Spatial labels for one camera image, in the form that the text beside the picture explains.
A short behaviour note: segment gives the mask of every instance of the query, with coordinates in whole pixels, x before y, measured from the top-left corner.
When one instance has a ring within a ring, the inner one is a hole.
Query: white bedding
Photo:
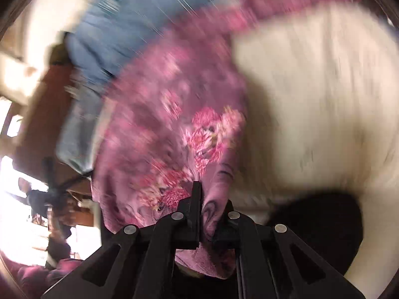
[[[356,193],[364,240],[346,277],[377,298],[399,267],[396,38],[364,9],[329,4],[233,45],[249,92],[233,204],[259,210],[322,187]]]

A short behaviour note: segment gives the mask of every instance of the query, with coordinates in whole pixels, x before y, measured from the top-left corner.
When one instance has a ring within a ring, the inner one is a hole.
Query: blue fabric
[[[94,0],[67,48],[86,82],[64,123],[57,156],[78,172],[91,170],[90,145],[107,83],[162,27],[213,0]]]
[[[212,0],[95,0],[67,46],[89,83],[103,86],[109,73],[137,55],[176,15]]]

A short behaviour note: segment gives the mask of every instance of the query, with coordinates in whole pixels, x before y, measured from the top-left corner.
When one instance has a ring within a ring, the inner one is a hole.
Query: pink floral blanket
[[[234,253],[211,247],[246,115],[245,81],[231,60],[230,35],[326,1],[242,0],[224,10],[204,8],[174,21],[124,68],[107,95],[116,106],[93,178],[93,198],[109,230],[156,223],[199,180],[201,247],[178,251],[176,261],[218,278],[232,273]]]

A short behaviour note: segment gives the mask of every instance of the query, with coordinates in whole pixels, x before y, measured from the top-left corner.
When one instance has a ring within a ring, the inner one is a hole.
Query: black object
[[[61,261],[62,259],[71,258],[71,247],[68,245],[68,243],[67,242],[59,243],[52,237],[49,237],[49,243],[46,251],[47,254],[50,255],[51,259],[49,259],[49,257],[47,256],[47,260],[44,267],[50,271],[57,268],[56,266],[53,266],[55,263],[58,264],[59,261]]]
[[[201,183],[177,212],[142,229],[124,227],[42,299],[168,299],[176,249],[200,240]],[[255,224],[229,202],[214,237],[235,249],[240,299],[364,299],[339,272],[285,225]]]
[[[45,176],[47,180],[47,185],[49,187],[48,191],[45,193],[43,192],[43,195],[45,195],[45,198],[47,203],[45,204],[43,202],[43,199],[38,199],[37,204],[35,207],[40,207],[42,205],[44,208],[41,209],[41,211],[47,211],[45,209],[45,206],[52,206],[54,209],[62,210],[64,207],[67,206],[67,201],[68,197],[70,197],[70,194],[68,193],[68,189],[70,189],[75,183],[78,183],[79,181],[89,177],[92,175],[93,171],[85,172],[83,174],[79,174],[76,177],[70,178],[69,180],[65,181],[64,183],[57,184],[57,178],[55,176],[55,171],[54,171],[54,160],[51,157],[46,157],[43,159],[43,167],[45,170]],[[32,190],[31,192],[35,191],[37,195],[41,195],[42,192],[37,191],[37,190]],[[69,236],[71,236],[71,227],[64,225],[60,223],[57,219],[57,217],[53,217],[53,222],[56,224],[57,229],[60,229],[62,234],[64,235],[65,239],[67,239]]]
[[[284,224],[344,275],[363,240],[357,199],[341,189],[320,189],[280,205],[267,225]]]

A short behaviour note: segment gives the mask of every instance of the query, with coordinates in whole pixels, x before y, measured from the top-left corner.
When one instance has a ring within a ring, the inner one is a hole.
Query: person
[[[48,215],[49,225],[54,227],[49,235],[49,243],[47,246],[48,256],[45,266],[27,266],[14,262],[8,259],[0,250],[0,265],[2,264],[7,268],[20,290],[28,299],[40,299],[41,295],[48,288],[57,283],[81,263],[81,260],[72,259],[70,257],[71,248],[66,242],[64,233],[59,229],[60,224],[56,224],[53,221],[56,218],[55,215]]]
[[[76,201],[69,195],[63,199],[63,196],[60,198],[49,192],[33,190],[31,183],[24,178],[18,179],[18,186],[26,194],[27,204],[31,206],[32,211],[44,218],[49,218],[51,234],[45,267],[52,270],[57,267],[60,260],[70,257],[71,248],[66,243],[66,239],[72,234],[71,226],[75,225]],[[47,216],[49,205],[53,206],[51,217]]]

